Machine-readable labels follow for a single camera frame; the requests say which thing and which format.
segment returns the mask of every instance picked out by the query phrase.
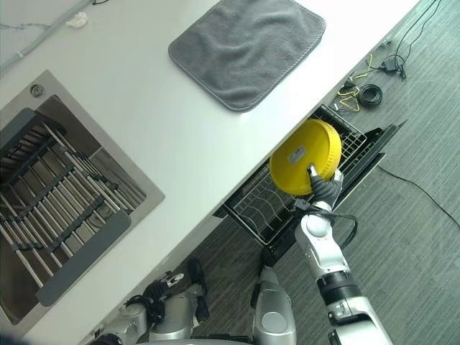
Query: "dish drying rack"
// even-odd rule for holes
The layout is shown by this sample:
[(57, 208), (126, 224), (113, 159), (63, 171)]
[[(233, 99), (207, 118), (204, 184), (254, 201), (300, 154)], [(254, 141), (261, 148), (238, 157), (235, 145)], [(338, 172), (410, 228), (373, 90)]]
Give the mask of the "dish drying rack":
[(106, 171), (103, 153), (90, 160), (65, 133), (31, 109), (1, 131), (0, 232), (46, 306), (129, 228), (145, 198)]

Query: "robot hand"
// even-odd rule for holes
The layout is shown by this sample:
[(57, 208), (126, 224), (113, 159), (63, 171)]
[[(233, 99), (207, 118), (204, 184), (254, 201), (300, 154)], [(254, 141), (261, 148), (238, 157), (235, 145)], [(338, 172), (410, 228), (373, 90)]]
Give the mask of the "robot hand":
[(330, 181), (325, 181), (316, 172), (315, 165), (310, 165), (307, 171), (310, 175), (311, 189), (315, 195), (312, 205), (331, 212), (342, 189), (343, 174), (337, 169), (333, 178)]

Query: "gray cloth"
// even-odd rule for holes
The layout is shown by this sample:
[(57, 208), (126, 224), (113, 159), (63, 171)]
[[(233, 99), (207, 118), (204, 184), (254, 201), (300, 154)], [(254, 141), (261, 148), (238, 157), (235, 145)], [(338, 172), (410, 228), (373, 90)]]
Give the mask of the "gray cloth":
[(325, 28), (292, 0), (221, 0), (169, 53), (227, 108), (248, 111), (316, 47)]

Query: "white tissue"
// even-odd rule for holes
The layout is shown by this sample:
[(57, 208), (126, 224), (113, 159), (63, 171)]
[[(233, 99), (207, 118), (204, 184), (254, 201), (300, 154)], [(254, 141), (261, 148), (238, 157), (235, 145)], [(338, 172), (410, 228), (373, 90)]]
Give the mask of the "white tissue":
[(84, 27), (86, 23), (88, 22), (88, 16), (86, 15), (85, 12), (78, 12), (73, 19), (69, 20), (68, 22), (65, 22), (65, 25), (68, 27), (75, 27), (76, 29), (80, 27)]

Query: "stainless steel sink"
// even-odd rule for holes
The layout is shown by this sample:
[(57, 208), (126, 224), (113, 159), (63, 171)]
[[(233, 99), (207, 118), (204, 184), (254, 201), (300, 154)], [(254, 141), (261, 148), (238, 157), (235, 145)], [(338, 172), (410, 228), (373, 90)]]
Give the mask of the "stainless steel sink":
[(164, 195), (48, 71), (0, 124), (0, 331), (21, 336)]

